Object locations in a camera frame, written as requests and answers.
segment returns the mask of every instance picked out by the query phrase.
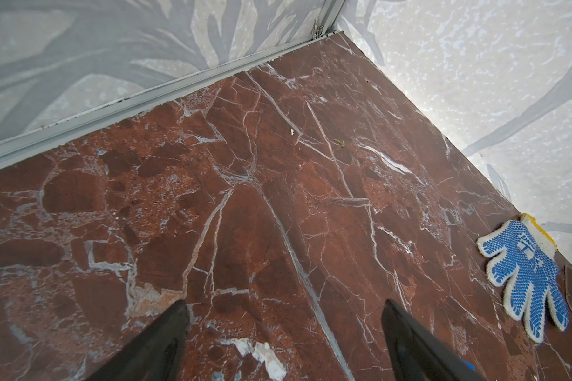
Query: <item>white wall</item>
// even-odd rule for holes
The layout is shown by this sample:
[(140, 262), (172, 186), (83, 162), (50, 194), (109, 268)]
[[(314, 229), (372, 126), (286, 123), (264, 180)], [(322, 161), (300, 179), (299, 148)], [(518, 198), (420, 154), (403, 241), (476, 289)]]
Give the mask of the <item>white wall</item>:
[(348, 0), (339, 26), (572, 262), (572, 1)]
[(310, 35), (324, 0), (0, 0), (0, 140)]

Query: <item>marble slab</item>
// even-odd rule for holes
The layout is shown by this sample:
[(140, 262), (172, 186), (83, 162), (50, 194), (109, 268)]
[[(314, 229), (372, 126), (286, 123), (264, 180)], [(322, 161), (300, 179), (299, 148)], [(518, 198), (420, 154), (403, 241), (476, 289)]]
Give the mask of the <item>marble slab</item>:
[(336, 34), (0, 171), (0, 379), (84, 378), (180, 298), (183, 380), (393, 380), (387, 298), (488, 380), (572, 379), (572, 320), (535, 346), (486, 280), (517, 214)]

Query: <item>glove finger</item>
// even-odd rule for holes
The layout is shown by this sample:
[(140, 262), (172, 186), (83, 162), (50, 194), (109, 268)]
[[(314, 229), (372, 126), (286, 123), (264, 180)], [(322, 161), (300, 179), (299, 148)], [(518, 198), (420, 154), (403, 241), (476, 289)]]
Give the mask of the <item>glove finger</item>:
[(516, 267), (517, 263), (515, 263), (515, 258), (507, 255), (507, 251), (504, 249), (487, 264), (487, 279), (489, 279), (494, 286), (502, 286), (515, 272)]
[(544, 287), (536, 284), (533, 286), (532, 298), (526, 304), (525, 330), (536, 343), (541, 343), (545, 336), (545, 300), (547, 294), (547, 284)]
[(509, 222), (504, 224), (497, 231), (488, 235), (484, 235), (477, 240), (477, 247), (479, 248), (481, 254), (487, 258), (491, 258), (506, 248), (503, 240), (503, 235), (504, 231), (508, 227)]
[(551, 284), (549, 293), (547, 295), (547, 300), (549, 304), (549, 312), (551, 313), (551, 319), (555, 323), (555, 326), (560, 331), (565, 331), (568, 326), (568, 307), (565, 304), (564, 296), (556, 284)]
[(531, 294), (532, 282), (529, 278), (519, 276), (517, 268), (504, 289), (503, 305), (506, 313), (517, 321), (521, 320)]

